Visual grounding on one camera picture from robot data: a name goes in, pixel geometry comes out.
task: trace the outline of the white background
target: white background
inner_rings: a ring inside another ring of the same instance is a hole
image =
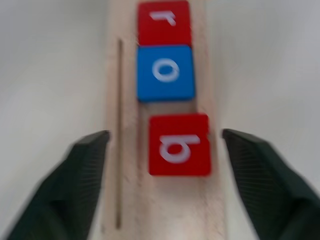
[[[208,0],[217,122],[320,190],[320,1]],[[0,2],[0,236],[70,143],[106,125],[104,0]],[[256,239],[219,155],[229,240]]]
[[[106,127],[105,0],[0,1],[0,236],[80,137]]]
[[[318,193],[320,1],[210,0],[207,17],[218,127],[270,141]],[[256,239],[218,143],[228,239]]]

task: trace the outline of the letter block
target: letter block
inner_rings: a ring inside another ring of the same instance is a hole
[[[141,102],[192,99],[195,82],[191,48],[139,47],[136,90]]]
[[[189,45],[191,25],[187,1],[144,2],[138,6],[140,46]]]
[[[159,115],[149,120],[149,173],[207,176],[211,173],[209,119],[205,114]]]

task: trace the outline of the wooden board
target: wooden board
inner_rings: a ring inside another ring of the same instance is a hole
[[[205,0],[190,0],[196,98],[142,104],[136,97],[137,0],[109,0],[104,238],[108,240],[223,240],[224,200],[215,142],[214,86],[207,47]],[[210,118],[212,175],[152,177],[148,119],[206,113]]]

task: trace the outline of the red letter block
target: red letter block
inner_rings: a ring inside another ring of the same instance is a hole
[[[149,123],[149,173],[206,176],[211,172],[209,119],[205,114],[159,115]]]
[[[141,46],[189,45],[191,27],[187,1],[144,2],[138,6]]]

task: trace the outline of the letter o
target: letter o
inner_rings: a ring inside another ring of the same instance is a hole
[[[159,70],[163,66],[172,67],[172,71],[168,74],[161,74]],[[172,59],[160,58],[153,63],[152,73],[155,76],[155,78],[158,79],[159,81],[164,83],[170,83],[177,80],[177,78],[179,77],[180,69],[179,69],[179,66],[176,64],[176,62],[173,61]]]

